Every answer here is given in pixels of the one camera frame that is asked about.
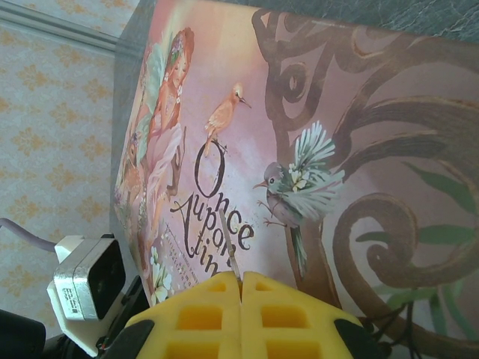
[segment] bird beak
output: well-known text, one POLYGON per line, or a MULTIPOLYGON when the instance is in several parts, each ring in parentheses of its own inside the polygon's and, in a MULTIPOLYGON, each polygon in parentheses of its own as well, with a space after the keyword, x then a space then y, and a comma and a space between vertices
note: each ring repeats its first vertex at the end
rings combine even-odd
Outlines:
POLYGON ((245 105, 247 105, 249 108, 251 108, 251 105, 249 103, 247 103, 246 100, 243 99, 242 97, 239 98, 239 101, 244 103, 245 105))
POLYGON ((255 187, 253 187, 253 189, 257 187, 268 187, 268 185, 266 184, 266 181, 263 181, 262 183, 258 183, 255 187))

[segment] yellow sponge gripper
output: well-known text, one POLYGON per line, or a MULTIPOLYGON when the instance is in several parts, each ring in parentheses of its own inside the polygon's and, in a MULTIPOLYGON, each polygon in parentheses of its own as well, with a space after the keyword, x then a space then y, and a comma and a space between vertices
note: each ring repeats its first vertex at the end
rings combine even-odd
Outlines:
POLYGON ((138 359, 352 358, 335 328, 356 317, 254 272, 223 272, 132 317, 154 321, 138 359))

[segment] floral wallpaper pattern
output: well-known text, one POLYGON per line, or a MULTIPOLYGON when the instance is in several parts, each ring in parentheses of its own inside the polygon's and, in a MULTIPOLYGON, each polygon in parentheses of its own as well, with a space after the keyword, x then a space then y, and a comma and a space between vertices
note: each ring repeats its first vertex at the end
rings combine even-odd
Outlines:
POLYGON ((139 0, 8 0, 8 2, 120 37, 139 0))
MULTIPOLYGON (((6 25, 0 53, 0 218, 54 242, 108 232, 113 55, 6 25)), ((0 259, 0 308, 59 334, 55 255, 1 228, 0 259)))

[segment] gray bird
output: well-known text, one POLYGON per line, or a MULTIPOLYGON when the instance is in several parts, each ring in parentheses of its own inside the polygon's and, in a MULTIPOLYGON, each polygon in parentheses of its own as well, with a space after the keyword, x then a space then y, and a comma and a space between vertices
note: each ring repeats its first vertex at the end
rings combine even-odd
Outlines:
POLYGON ((264 181, 253 187, 268 188, 268 204, 260 200, 257 203, 265 206, 271 217, 275 216, 280 221, 276 223, 265 218, 264 223, 267 226, 278 224, 290 228, 301 279, 305 275, 307 262, 301 224, 306 218, 319 221, 331 212, 343 184, 344 171, 332 174, 324 162, 335 150, 332 140, 325 140, 325 137, 326 131, 320 122, 313 123, 296 139, 294 163, 289 165, 289 169, 273 162, 264 171, 264 181))

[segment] book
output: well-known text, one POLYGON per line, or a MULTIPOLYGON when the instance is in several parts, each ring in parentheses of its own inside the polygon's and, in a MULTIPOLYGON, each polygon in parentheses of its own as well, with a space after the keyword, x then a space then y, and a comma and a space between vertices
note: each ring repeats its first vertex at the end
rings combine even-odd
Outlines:
POLYGON ((231 270, 228 231, 240 271, 361 317, 385 351, 477 357, 477 58, 158 1, 115 186, 151 305, 231 270))

